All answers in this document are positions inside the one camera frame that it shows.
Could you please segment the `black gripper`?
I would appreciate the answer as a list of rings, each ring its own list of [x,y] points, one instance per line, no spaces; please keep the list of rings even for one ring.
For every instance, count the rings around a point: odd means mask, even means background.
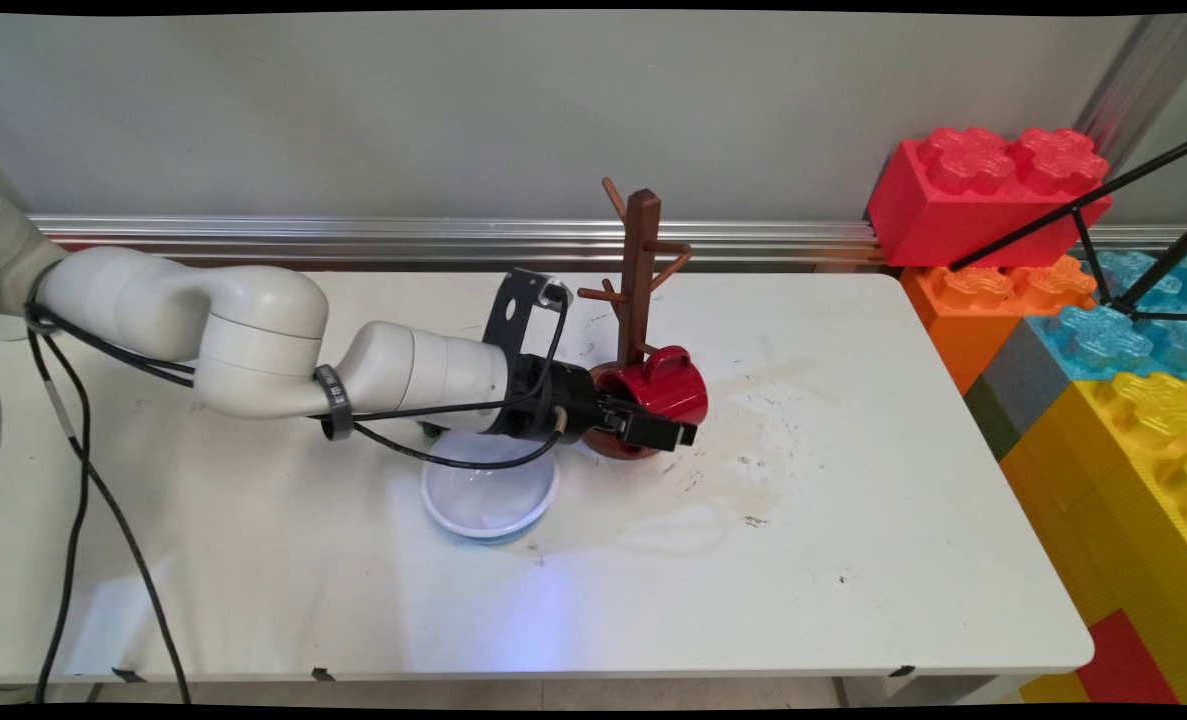
[[[601,427],[607,418],[607,432],[628,452],[672,452],[692,446],[697,423],[688,423],[647,413],[634,399],[598,391],[588,368],[542,356],[520,355],[510,374],[509,399],[519,399],[541,384],[535,395],[519,404],[506,407],[506,437],[542,441],[556,428],[556,407],[566,413],[564,434],[558,442],[573,445],[580,437]]]

